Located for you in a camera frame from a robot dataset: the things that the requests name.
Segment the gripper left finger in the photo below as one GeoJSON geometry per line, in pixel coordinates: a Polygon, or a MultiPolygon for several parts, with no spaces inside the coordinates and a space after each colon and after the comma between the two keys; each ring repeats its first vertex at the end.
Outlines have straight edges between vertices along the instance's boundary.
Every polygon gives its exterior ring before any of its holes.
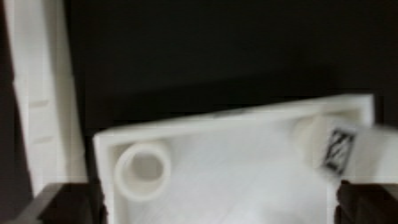
{"type": "Polygon", "coordinates": [[[11,224],[107,224],[100,186],[91,183],[51,184],[11,224]]]}

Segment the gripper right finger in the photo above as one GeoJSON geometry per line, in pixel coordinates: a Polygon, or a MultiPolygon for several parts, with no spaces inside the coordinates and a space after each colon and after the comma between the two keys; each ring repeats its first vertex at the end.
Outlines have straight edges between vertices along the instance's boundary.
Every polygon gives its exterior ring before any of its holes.
{"type": "Polygon", "coordinates": [[[342,181],[335,224],[398,224],[398,184],[342,181]]]}

